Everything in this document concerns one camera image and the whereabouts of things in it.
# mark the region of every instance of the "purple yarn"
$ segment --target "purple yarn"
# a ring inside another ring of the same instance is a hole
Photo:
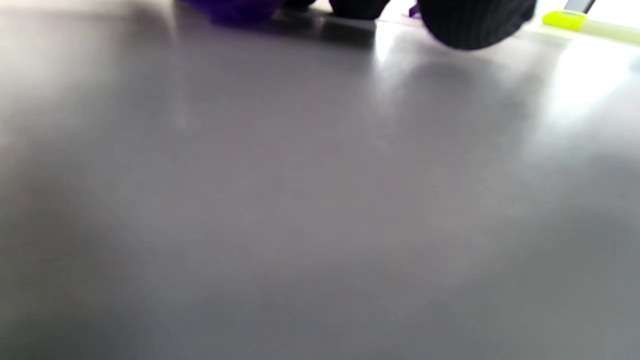
[[[225,22],[260,22],[273,16],[283,0],[186,0],[193,7]]]

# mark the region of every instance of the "black object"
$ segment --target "black object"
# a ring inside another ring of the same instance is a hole
[[[306,11],[314,0],[286,0],[285,8]],[[333,14],[377,19],[389,0],[330,0]],[[475,50],[511,36],[531,20],[536,0],[418,0],[422,21],[443,44]]]
[[[419,0],[422,20],[443,44],[476,50],[511,36],[531,20],[536,0]]]

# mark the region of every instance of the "black ribbed object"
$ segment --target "black ribbed object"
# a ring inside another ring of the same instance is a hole
[[[314,0],[286,0],[284,7],[306,10]],[[389,0],[330,0],[333,14],[373,20]],[[475,50],[512,35],[533,17],[536,0],[419,0],[422,20],[443,44]]]
[[[443,44],[462,50],[491,46],[531,20],[536,0],[419,0],[422,20]]]

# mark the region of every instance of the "gray table surface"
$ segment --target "gray table surface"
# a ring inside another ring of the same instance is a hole
[[[0,359],[640,357],[639,49],[0,7]]]

